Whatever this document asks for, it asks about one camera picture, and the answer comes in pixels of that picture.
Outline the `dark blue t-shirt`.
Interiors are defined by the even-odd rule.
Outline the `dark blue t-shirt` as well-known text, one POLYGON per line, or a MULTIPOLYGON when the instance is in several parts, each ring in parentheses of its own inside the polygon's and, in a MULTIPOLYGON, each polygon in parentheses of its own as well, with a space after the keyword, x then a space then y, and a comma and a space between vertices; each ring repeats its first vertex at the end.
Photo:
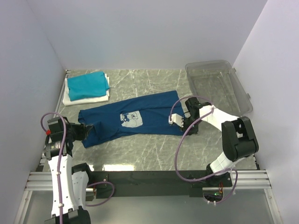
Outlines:
POLYGON ((78 122, 94 125, 96 131, 82 144, 88 148, 134 134, 181 136, 180 128, 168 123, 170 113, 184 113, 178 99, 177 91, 168 91, 80 110, 78 122))

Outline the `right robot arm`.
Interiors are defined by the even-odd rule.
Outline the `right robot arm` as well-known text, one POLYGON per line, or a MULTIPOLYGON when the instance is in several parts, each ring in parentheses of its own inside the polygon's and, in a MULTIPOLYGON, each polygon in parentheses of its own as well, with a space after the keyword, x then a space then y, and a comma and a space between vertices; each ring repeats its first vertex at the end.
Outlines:
POLYGON ((175 171, 178 177, 186 182, 206 182, 216 186, 226 177, 234 166, 243 159, 252 156, 259 150, 259 144, 250 119, 246 116, 237 117, 216 108, 210 102, 201 103, 196 97, 186 100, 185 105, 189 117, 177 114, 170 116, 184 132, 175 154, 175 171), (196 178, 183 177, 177 167, 178 151, 187 135, 197 134, 199 124, 204 121, 221 131, 222 152, 205 170, 205 176, 196 178))

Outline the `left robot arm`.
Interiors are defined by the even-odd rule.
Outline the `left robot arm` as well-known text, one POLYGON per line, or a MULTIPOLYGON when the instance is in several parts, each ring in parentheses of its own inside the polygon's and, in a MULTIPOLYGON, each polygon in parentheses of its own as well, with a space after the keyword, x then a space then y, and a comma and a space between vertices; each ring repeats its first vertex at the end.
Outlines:
POLYGON ((93 175, 86 163, 72 165, 75 141, 87 138, 91 126, 70 123, 66 117, 48 120, 44 155, 52 178, 53 203, 51 217, 46 224, 89 224, 86 210, 86 188, 93 183, 93 175))

